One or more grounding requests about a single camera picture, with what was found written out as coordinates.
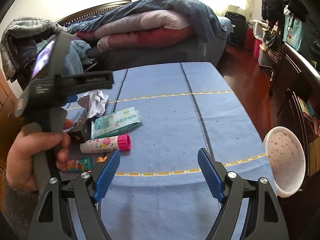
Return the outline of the person's left hand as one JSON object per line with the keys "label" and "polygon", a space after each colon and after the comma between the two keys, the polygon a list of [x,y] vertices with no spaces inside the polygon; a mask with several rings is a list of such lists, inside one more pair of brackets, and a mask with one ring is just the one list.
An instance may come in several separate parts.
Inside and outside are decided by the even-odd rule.
{"label": "person's left hand", "polygon": [[24,131],[20,131],[7,156],[5,172],[7,183],[20,191],[37,191],[38,185],[32,172],[33,155],[60,146],[56,154],[56,166],[61,170],[68,164],[70,143],[71,139],[66,132],[37,132],[27,135]]}

